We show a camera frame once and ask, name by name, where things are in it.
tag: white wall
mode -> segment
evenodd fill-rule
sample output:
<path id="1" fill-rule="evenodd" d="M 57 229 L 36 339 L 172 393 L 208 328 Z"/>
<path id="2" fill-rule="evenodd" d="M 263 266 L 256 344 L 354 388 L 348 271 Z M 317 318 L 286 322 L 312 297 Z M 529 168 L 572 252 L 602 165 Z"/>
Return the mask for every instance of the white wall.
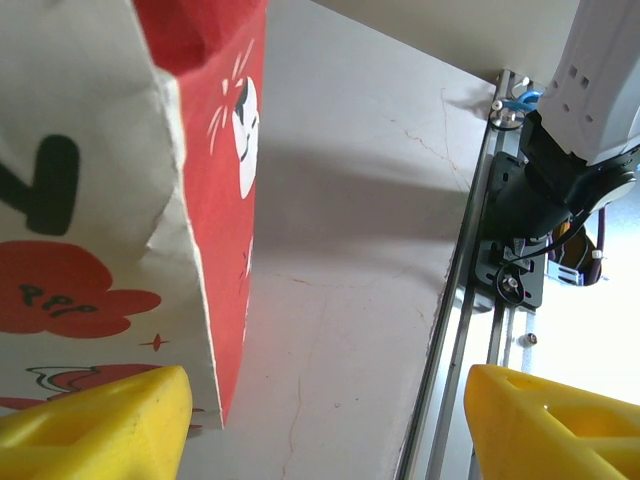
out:
<path id="1" fill-rule="evenodd" d="M 547 84 L 578 0 L 315 0 L 493 81 L 508 67 Z"/>

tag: blue cable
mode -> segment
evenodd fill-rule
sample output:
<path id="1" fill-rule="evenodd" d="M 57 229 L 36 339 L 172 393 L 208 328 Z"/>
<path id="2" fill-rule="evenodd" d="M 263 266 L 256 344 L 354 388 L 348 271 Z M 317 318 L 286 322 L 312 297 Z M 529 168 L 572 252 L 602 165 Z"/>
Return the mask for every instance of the blue cable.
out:
<path id="1" fill-rule="evenodd" d="M 516 100 L 516 102 L 537 103 L 541 95 L 542 95 L 542 92 L 538 92 L 537 90 L 529 90 L 527 92 L 524 92 L 522 95 L 520 95 Z"/>
<path id="2" fill-rule="evenodd" d="M 511 110 L 518 110 L 527 113 L 533 112 L 536 109 L 535 105 L 522 102 L 512 102 L 510 100 L 502 100 L 502 106 L 504 108 L 510 108 Z"/>

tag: black cable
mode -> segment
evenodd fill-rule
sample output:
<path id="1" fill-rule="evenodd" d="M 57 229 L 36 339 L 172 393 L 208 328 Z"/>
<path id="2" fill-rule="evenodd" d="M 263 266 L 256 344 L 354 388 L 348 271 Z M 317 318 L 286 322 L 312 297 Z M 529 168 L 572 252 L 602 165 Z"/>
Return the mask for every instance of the black cable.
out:
<path id="1" fill-rule="evenodd" d="M 584 263 L 585 258 L 587 258 L 587 253 L 589 253 L 589 239 L 587 238 L 587 232 L 584 232 L 582 241 L 584 242 L 584 249 L 582 250 L 580 260 L 578 260 L 578 263 L 576 263 L 576 270 L 578 271 L 580 271 L 580 267 Z"/>
<path id="2" fill-rule="evenodd" d="M 589 216 L 591 215 L 590 210 L 585 210 L 582 213 L 580 213 L 579 215 L 577 215 L 573 221 L 573 223 L 571 224 L 571 227 L 569 228 L 569 230 L 567 230 L 564 234 L 562 234 L 555 242 L 552 242 L 551 244 L 547 245 L 544 248 L 541 248 L 540 250 L 536 250 L 533 253 L 529 253 L 527 255 L 524 255 L 522 257 L 517 257 L 514 258 L 512 260 L 509 260 L 507 263 L 505 263 L 504 265 L 502 265 L 502 267 L 500 267 L 500 269 L 496 272 L 496 290 L 498 292 L 498 295 L 507 303 L 511 303 L 513 305 L 521 305 L 524 302 L 525 299 L 525 291 L 524 291 L 524 286 L 522 285 L 522 281 L 518 280 L 516 277 L 516 280 L 518 280 L 518 287 L 516 288 L 516 293 L 518 295 L 517 297 L 517 301 L 513 301 L 513 299 L 509 298 L 509 295 L 511 292 L 506 292 L 504 290 L 504 286 L 502 285 L 502 281 L 503 281 L 503 276 L 505 273 L 505 270 L 513 265 L 515 262 L 519 262 L 520 260 L 529 260 L 531 258 L 534 257 L 538 257 L 540 255 L 545 255 L 559 247 L 561 247 L 562 245 L 564 245 L 565 243 L 567 243 L 569 240 L 571 240 L 579 231 L 580 229 L 584 226 L 584 224 L 587 222 Z"/>
<path id="3" fill-rule="evenodd" d="M 605 209 L 602 208 L 598 212 L 598 240 L 596 245 L 596 250 L 600 250 L 601 252 L 604 252 L 604 234 L 606 230 L 606 227 L 605 227 L 606 223 L 607 223 L 607 214 L 605 212 Z M 585 285 L 587 286 L 594 285 L 598 281 L 598 278 L 600 278 L 601 273 L 602 273 L 602 258 L 594 258 L 593 264 L 591 265 L 591 271 L 589 272 Z"/>

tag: red flower print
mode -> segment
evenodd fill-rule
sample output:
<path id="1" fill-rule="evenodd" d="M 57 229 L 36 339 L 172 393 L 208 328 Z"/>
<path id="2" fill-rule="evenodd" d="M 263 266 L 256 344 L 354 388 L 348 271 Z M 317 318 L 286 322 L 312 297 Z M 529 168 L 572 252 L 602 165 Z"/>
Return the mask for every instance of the red flower print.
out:
<path id="1" fill-rule="evenodd" d="M 109 270 L 77 245 L 2 243 L 0 272 L 0 332 L 109 337 L 131 326 L 127 316 L 161 302 L 143 290 L 109 290 Z"/>

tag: crack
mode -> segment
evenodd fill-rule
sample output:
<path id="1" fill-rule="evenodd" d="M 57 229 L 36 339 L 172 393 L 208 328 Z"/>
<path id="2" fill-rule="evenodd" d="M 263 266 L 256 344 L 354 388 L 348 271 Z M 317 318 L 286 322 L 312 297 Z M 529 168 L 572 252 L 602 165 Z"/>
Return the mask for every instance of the crack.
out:
<path id="1" fill-rule="evenodd" d="M 446 88 L 440 89 L 440 102 L 442 103 L 442 113 L 444 113 L 444 145 L 445 145 L 445 148 L 447 149 L 447 160 L 449 161 L 449 165 L 451 166 L 451 169 L 455 173 L 460 175 L 464 183 L 467 185 L 467 188 L 471 189 L 471 184 L 467 181 L 467 179 L 462 174 L 458 166 L 451 159 L 451 153 L 449 152 L 449 114 L 447 113 L 447 108 L 445 107 L 445 100 L 444 100 L 445 90 Z"/>
<path id="2" fill-rule="evenodd" d="M 441 158 L 442 160 L 448 160 L 447 157 L 445 157 L 444 155 L 439 154 L 438 152 L 436 152 L 433 148 L 431 148 L 429 145 L 427 145 L 426 143 L 424 143 L 424 140 L 422 140 L 422 138 L 420 137 L 414 137 L 413 135 L 411 135 L 409 133 L 409 130 L 404 130 L 404 134 L 407 136 L 407 138 L 410 138 L 411 140 L 415 140 L 417 142 L 420 142 L 420 145 L 422 145 L 424 148 L 426 148 L 427 150 L 429 150 L 431 153 L 433 153 L 436 157 Z"/>
<path id="3" fill-rule="evenodd" d="M 418 315 L 420 315 L 420 320 L 422 321 L 422 323 L 424 324 L 424 326 L 427 326 L 427 319 L 424 316 L 424 313 L 422 313 L 422 310 L 420 310 L 418 307 L 413 307 L 416 309 L 416 312 L 418 312 Z"/>
<path id="4" fill-rule="evenodd" d="M 291 428 L 289 428 L 289 456 L 287 457 L 287 459 L 285 460 L 284 464 L 282 465 L 282 480 L 284 480 L 284 478 L 287 476 L 287 467 L 289 466 L 289 462 L 291 461 L 291 458 L 293 457 L 293 451 L 295 448 L 294 442 L 293 442 L 293 434 L 294 434 L 294 430 L 296 428 L 296 425 L 298 423 L 298 417 L 300 416 L 300 410 L 302 409 L 302 378 L 304 377 L 304 375 L 307 373 L 307 370 L 309 370 L 309 367 L 311 366 L 311 358 L 313 357 L 313 354 L 316 350 L 316 345 L 318 344 L 318 341 L 320 340 L 320 332 L 322 331 L 322 325 L 324 323 L 324 317 L 325 317 L 325 313 L 327 312 L 327 305 L 329 304 L 329 297 L 331 295 L 327 294 L 324 298 L 324 304 L 322 305 L 322 311 L 320 312 L 320 318 L 318 320 L 318 328 L 316 330 L 316 334 L 315 337 L 313 339 L 313 343 L 311 344 L 311 349 L 309 350 L 309 356 L 307 357 L 307 363 L 304 367 L 304 370 L 302 370 L 302 372 L 300 372 L 300 375 L 298 376 L 298 408 L 296 409 L 296 414 L 293 417 L 293 421 L 291 422 Z"/>
<path id="5" fill-rule="evenodd" d="M 393 278 L 398 278 L 406 270 L 407 270 L 407 268 L 404 268 L 402 271 L 397 273 Z M 281 273 L 274 273 L 273 275 L 275 275 L 276 277 L 284 278 L 284 279 L 289 280 L 291 282 L 295 282 L 295 283 L 300 283 L 302 285 L 306 285 L 308 287 L 327 288 L 327 289 L 330 289 L 330 290 L 339 290 L 341 288 L 344 288 L 344 289 L 369 288 L 369 287 L 373 286 L 374 284 L 378 283 L 380 280 L 383 280 L 383 278 L 374 278 L 370 282 L 365 283 L 363 285 L 330 285 L 330 284 L 326 284 L 326 283 L 313 283 L 313 282 L 309 282 L 307 280 L 303 280 L 301 278 L 292 277 L 291 275 L 283 275 Z"/>

